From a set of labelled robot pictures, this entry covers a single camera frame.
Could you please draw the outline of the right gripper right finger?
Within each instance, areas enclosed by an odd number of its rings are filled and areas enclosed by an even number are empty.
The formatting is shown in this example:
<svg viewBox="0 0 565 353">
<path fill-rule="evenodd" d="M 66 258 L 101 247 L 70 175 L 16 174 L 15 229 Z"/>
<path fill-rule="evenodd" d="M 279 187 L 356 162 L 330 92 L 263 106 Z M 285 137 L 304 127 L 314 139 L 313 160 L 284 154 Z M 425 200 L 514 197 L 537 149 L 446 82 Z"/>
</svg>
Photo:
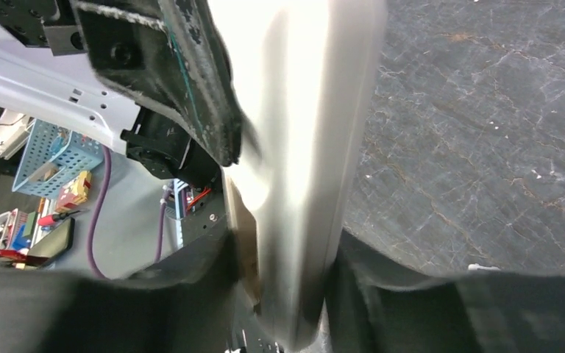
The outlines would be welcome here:
<svg viewBox="0 0 565 353">
<path fill-rule="evenodd" d="M 431 277 L 347 232 L 326 307 L 335 352 L 565 352 L 565 274 Z"/>
</svg>

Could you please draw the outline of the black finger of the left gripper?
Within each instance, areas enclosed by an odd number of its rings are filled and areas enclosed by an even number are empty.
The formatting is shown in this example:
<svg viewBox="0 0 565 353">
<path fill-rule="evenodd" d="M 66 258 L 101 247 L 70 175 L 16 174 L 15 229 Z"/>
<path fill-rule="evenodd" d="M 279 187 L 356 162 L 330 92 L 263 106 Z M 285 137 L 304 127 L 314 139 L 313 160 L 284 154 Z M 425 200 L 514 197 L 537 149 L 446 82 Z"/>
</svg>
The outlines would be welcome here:
<svg viewBox="0 0 565 353">
<path fill-rule="evenodd" d="M 206 1 L 73 1 L 96 77 L 178 123 L 219 165 L 237 163 L 243 113 Z"/>
</svg>

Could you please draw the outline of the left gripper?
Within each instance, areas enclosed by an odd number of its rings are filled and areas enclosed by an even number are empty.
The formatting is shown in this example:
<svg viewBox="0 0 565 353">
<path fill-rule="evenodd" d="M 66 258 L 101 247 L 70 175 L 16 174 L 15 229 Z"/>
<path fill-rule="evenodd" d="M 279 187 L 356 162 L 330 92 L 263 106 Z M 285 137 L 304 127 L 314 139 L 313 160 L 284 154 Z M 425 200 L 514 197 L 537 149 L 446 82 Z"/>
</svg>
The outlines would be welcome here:
<svg viewBox="0 0 565 353">
<path fill-rule="evenodd" d="M 54 56 L 85 53 L 69 1 L 0 0 L 0 29 L 28 48 Z"/>
</svg>

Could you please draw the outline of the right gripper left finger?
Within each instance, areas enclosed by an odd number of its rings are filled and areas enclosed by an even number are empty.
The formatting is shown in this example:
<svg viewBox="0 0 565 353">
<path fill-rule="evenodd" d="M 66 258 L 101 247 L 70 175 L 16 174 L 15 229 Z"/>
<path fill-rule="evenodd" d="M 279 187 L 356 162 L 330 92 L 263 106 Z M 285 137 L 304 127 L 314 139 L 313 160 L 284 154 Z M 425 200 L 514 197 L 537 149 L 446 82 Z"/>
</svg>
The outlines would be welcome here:
<svg viewBox="0 0 565 353">
<path fill-rule="evenodd" d="M 0 269 L 0 352 L 222 352 L 239 278 L 230 231 L 127 279 Z"/>
</svg>

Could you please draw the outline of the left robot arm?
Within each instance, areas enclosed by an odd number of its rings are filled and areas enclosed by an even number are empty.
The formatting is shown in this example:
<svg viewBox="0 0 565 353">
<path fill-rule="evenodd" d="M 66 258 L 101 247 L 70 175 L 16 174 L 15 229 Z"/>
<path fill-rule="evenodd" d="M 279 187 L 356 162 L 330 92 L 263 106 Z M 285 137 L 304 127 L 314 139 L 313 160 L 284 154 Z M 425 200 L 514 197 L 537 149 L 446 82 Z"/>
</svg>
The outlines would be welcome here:
<svg viewBox="0 0 565 353">
<path fill-rule="evenodd" d="M 0 1 L 0 109 L 199 188 L 241 150 L 242 113 L 206 1 Z"/>
</svg>

